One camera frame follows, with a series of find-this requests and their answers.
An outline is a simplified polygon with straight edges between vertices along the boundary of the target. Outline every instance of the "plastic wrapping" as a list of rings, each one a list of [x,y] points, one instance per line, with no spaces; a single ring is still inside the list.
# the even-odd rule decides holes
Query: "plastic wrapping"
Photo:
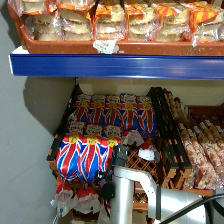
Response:
[[[152,40],[155,36],[158,18],[154,14],[154,9],[148,7],[143,0],[125,0],[124,7],[128,18],[128,40]]]
[[[56,0],[8,0],[18,16],[22,14],[38,15],[56,10]]]
[[[51,201],[51,205],[57,208],[59,217],[65,216],[72,209],[73,191],[68,183],[79,176],[78,160],[83,140],[83,129],[80,128],[80,124],[75,128],[76,122],[70,120],[69,123],[69,134],[62,140],[56,159],[62,181],[57,187],[55,200]]]
[[[156,41],[174,42],[190,39],[188,8],[178,3],[153,3],[152,7],[160,20]]]
[[[224,168],[220,158],[218,157],[212,145],[209,143],[207,137],[201,131],[199,131],[196,126],[194,127],[194,130],[197,133],[198,142],[203,147],[205,154],[209,158],[209,161],[213,165],[217,175],[222,181],[224,181]]]
[[[119,0],[100,0],[95,14],[95,40],[123,40],[127,21]]]
[[[136,95],[122,93],[120,98],[122,116],[121,126],[123,130],[138,130],[139,122]]]
[[[76,121],[88,122],[89,121],[89,104],[91,96],[80,94],[74,105],[74,116]]]
[[[106,170],[111,163],[113,147],[121,142],[122,129],[113,125],[104,126],[103,139],[101,143],[103,160],[101,169]]]
[[[222,37],[224,10],[205,1],[183,3],[190,10],[190,26],[193,32],[192,45],[200,42],[218,41]]]
[[[89,123],[104,124],[105,95],[93,95],[89,104]]]
[[[57,0],[58,8],[87,11],[95,4],[95,0]]]
[[[179,123],[178,126],[192,166],[192,171],[184,182],[184,188],[215,189],[220,187],[220,178],[217,176],[212,164],[207,160],[205,152],[198,143],[193,131],[189,128],[186,129],[182,123]]]
[[[150,97],[137,97],[139,132],[144,139],[156,140],[157,120]]]
[[[65,41],[89,41],[93,38],[91,12],[60,9]]]
[[[107,95],[105,99],[104,125],[121,126],[120,96]]]

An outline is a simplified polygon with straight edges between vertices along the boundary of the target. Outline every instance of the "plastic bread bag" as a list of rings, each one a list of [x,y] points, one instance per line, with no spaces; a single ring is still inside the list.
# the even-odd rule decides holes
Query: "plastic bread bag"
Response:
[[[75,105],[73,116],[76,121],[88,122],[89,121],[89,104],[91,96],[86,94],[78,95]]]
[[[57,9],[56,0],[8,0],[18,16],[51,13]]]
[[[160,20],[155,41],[175,42],[190,38],[188,8],[178,3],[153,3],[152,7]]]
[[[205,1],[182,3],[190,10],[190,26],[192,30],[192,45],[200,42],[219,40],[219,29],[223,23],[224,10],[210,5]]]
[[[57,7],[68,10],[88,11],[91,9],[95,0],[56,0]]]
[[[149,41],[153,39],[158,21],[154,9],[148,7],[143,0],[125,0],[124,7],[128,18],[128,40]]]
[[[219,146],[219,148],[223,151],[224,150],[224,141],[222,140],[217,127],[215,127],[215,125],[213,123],[211,123],[211,121],[209,119],[204,120],[204,123],[208,127],[209,132],[212,134],[212,136],[213,136],[215,142],[217,143],[217,145]]]
[[[224,181],[224,167],[217,153],[215,152],[212,145],[209,143],[207,137],[198,129],[197,126],[194,127],[195,133],[197,134],[198,142],[201,144],[202,148],[205,151],[205,154],[211,164],[213,165],[216,173],[222,181]]]
[[[89,41],[93,38],[92,11],[60,9],[65,41]]]
[[[158,136],[155,110],[150,97],[136,98],[138,107],[139,132],[144,139],[156,140]]]
[[[205,136],[207,137],[207,139],[209,140],[209,143],[211,144],[212,148],[214,149],[214,151],[216,152],[216,154],[218,155],[220,161],[222,164],[224,164],[224,150],[221,149],[218,144],[216,143],[215,139],[213,138],[211,132],[209,131],[209,129],[205,126],[204,122],[200,122],[200,128],[202,129],[203,133],[205,134]]]
[[[127,21],[119,0],[100,0],[95,13],[95,40],[123,40]]]
[[[102,170],[106,170],[107,166],[111,163],[113,147],[117,146],[121,142],[121,134],[121,127],[116,127],[113,125],[104,126],[103,139],[101,143],[101,154],[103,155],[101,164]]]
[[[104,125],[121,126],[120,96],[107,95],[105,99]]]
[[[138,107],[136,103],[136,95],[120,94],[121,99],[121,126],[124,131],[138,130]]]
[[[104,124],[105,95],[93,95],[89,104],[89,123]]]
[[[58,11],[32,16],[34,40],[61,41],[62,29]]]
[[[76,123],[72,121],[72,126],[75,127]],[[55,200],[51,201],[51,205],[57,208],[57,215],[65,216],[72,208],[73,191],[69,186],[69,182],[75,180],[78,174],[78,161],[83,140],[83,129],[74,128],[69,134],[66,134],[59,147],[56,162],[57,169],[62,178],[60,181]]]

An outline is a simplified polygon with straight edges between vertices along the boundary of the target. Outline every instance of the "shelf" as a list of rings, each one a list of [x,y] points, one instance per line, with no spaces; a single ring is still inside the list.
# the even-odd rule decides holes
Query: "shelf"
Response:
[[[29,54],[9,55],[15,76],[224,80],[224,56]]]

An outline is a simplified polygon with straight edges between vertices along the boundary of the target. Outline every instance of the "paper tag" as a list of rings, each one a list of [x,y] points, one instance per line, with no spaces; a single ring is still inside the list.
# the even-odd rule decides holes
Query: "paper tag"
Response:
[[[194,133],[193,133],[193,131],[191,129],[187,129],[187,131],[188,131],[188,134],[190,135],[190,137],[194,136]]]
[[[212,123],[211,123],[209,120],[205,120],[204,122],[205,122],[205,124],[206,124],[208,127],[211,127],[211,126],[212,126]]]
[[[117,40],[95,40],[93,47],[104,54],[112,54],[114,52]]]
[[[154,151],[150,149],[147,150],[139,149],[138,156],[148,161],[152,161],[155,158]]]
[[[222,133],[223,132],[223,130],[222,130],[222,128],[220,126],[216,126],[216,128],[217,128],[217,130],[218,130],[219,133]]]
[[[181,131],[186,129],[182,123],[179,123],[179,128]]]
[[[205,126],[205,124],[204,124],[203,122],[200,123],[200,127],[201,127],[203,130],[206,129],[206,126]]]
[[[198,128],[197,126],[194,126],[194,130],[195,130],[195,132],[196,132],[197,134],[200,134],[200,133],[201,133],[201,131],[199,130],[199,128]]]

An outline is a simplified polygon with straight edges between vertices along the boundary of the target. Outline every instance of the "baked goods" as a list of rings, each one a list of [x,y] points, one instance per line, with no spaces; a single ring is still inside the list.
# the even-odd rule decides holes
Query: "baked goods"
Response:
[[[190,26],[193,32],[192,44],[196,46],[199,42],[213,42],[222,38],[223,13],[224,10],[210,5],[205,1],[182,4],[190,10]]]
[[[58,12],[33,16],[33,32],[35,40],[62,40],[61,23]]]
[[[128,18],[128,40],[151,40],[155,28],[153,8],[143,0],[125,0],[124,7]]]
[[[188,8],[178,3],[153,3],[160,28],[156,41],[174,42],[190,38]]]
[[[61,9],[60,14],[64,40],[88,41],[92,39],[92,26],[87,11]]]
[[[25,14],[42,14],[56,10],[55,0],[20,0],[20,8]]]
[[[122,40],[126,34],[124,10],[118,0],[100,0],[95,15],[95,39]]]

